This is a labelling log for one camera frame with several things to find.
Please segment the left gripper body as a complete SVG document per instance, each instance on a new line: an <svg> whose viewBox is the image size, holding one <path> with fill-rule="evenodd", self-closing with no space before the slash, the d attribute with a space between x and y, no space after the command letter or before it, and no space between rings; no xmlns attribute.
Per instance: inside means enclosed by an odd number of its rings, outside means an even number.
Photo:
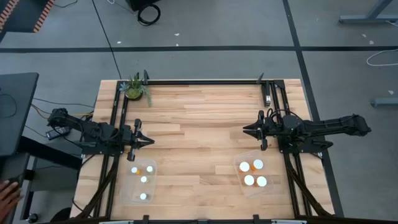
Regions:
<svg viewBox="0 0 398 224"><path fill-rule="evenodd" d="M131 130L130 125L124 124L121 126L121 131L122 131L121 142L123 143L124 146L131 147L130 151L127 154L128 161L135 161L135 151L140 148L137 134L139 133L141 126L142 126L142 121L140 119L135 119L133 130Z"/></svg>

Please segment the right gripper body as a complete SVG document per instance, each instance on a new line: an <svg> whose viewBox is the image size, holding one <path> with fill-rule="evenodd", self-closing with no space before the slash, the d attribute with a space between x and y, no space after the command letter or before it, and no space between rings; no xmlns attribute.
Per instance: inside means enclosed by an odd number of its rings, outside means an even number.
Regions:
<svg viewBox="0 0 398 224"><path fill-rule="evenodd" d="M259 111L259 121L260 121L260 141L261 150L265 151L268 147L267 139L268 136L277 136L281 132L281 127L278 123L274 121L275 114L271 113L267 116L263 110Z"/></svg>

